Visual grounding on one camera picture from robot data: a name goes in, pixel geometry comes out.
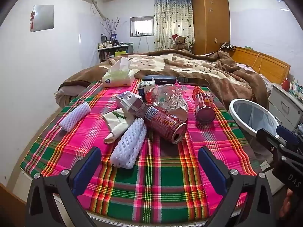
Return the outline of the person's right hand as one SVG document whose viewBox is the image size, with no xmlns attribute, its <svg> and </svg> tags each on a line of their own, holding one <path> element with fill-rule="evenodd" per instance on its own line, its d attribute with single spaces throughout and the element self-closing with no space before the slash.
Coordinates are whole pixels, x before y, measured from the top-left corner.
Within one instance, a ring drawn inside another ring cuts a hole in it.
<svg viewBox="0 0 303 227">
<path fill-rule="evenodd" d="M 286 198 L 279 211 L 279 217 L 294 222 L 297 218 L 297 212 L 301 205 L 301 198 L 291 189 L 287 189 Z"/>
</svg>

